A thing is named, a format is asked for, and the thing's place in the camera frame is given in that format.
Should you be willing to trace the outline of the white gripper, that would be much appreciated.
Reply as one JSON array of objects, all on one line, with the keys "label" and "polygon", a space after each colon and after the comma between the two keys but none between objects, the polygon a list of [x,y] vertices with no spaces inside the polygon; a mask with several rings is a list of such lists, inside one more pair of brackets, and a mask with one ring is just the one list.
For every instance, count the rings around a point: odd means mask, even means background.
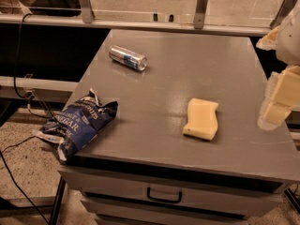
[{"label": "white gripper", "polygon": [[274,130],[300,105],[300,67],[296,66],[300,65],[300,7],[295,6],[280,27],[260,38],[256,47],[265,51],[277,48],[277,59],[289,64],[280,73],[271,73],[257,120],[260,129]]}]

